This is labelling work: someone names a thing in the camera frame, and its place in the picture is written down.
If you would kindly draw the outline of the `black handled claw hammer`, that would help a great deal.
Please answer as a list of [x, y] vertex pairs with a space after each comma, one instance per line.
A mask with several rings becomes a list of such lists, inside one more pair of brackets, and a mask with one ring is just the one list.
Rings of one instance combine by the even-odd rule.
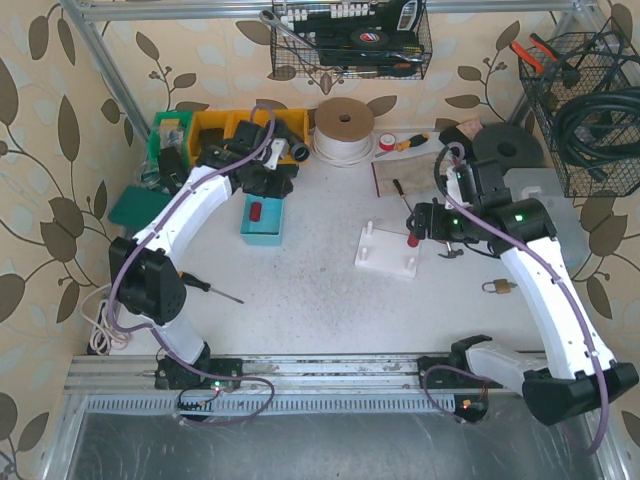
[[445, 253], [439, 253], [439, 256], [442, 258], [453, 260], [464, 254], [462, 249], [454, 248], [449, 241], [442, 241], [442, 244], [446, 247]]

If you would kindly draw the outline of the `red spring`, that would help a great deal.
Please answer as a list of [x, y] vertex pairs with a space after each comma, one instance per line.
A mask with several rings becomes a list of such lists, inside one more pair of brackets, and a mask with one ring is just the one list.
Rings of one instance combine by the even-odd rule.
[[261, 202], [252, 202], [249, 209], [248, 218], [252, 223], [259, 223], [262, 217], [263, 205]]
[[411, 248], [417, 248], [420, 244], [421, 240], [413, 233], [410, 232], [408, 239], [407, 239], [407, 244], [409, 247]]

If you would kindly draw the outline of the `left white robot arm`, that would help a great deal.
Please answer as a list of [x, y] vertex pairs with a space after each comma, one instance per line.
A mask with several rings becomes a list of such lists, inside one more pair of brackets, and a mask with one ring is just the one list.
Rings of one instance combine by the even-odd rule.
[[[258, 111], [267, 114], [266, 124], [255, 121]], [[209, 346], [183, 311], [187, 286], [178, 260], [236, 191], [282, 199], [293, 190], [291, 174], [278, 166], [288, 142], [275, 112], [257, 105], [250, 113], [231, 138], [202, 149], [182, 187], [153, 220], [109, 247], [109, 325], [123, 334], [149, 331], [167, 354], [165, 371], [178, 388], [223, 379], [211, 372]]]

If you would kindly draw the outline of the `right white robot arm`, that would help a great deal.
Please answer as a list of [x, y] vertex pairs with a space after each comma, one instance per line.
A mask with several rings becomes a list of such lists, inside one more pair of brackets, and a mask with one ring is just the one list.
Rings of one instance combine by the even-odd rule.
[[462, 378], [488, 388], [499, 385], [520, 395], [541, 424], [553, 426], [597, 410], [599, 423], [583, 453], [592, 455], [606, 435], [610, 404], [639, 382], [635, 366], [620, 362], [591, 323], [564, 264], [557, 230], [544, 204], [515, 201], [495, 161], [456, 163], [449, 147], [433, 166], [442, 201], [415, 205], [407, 220], [420, 240], [487, 244], [514, 277], [541, 336], [542, 359], [512, 350], [488, 335], [451, 346], [445, 359], [418, 360], [424, 391]]

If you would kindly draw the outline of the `small black yellow screwdriver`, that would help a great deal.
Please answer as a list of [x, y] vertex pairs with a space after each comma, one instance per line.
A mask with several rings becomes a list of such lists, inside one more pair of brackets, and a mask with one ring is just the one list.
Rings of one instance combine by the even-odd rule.
[[400, 196], [400, 198], [403, 200], [405, 206], [407, 207], [407, 209], [409, 210], [409, 212], [413, 212], [413, 208], [412, 206], [409, 204], [408, 200], [407, 200], [407, 196], [401, 186], [401, 183], [398, 179], [393, 179], [392, 183], [396, 189], [396, 192], [398, 193], [398, 195]]

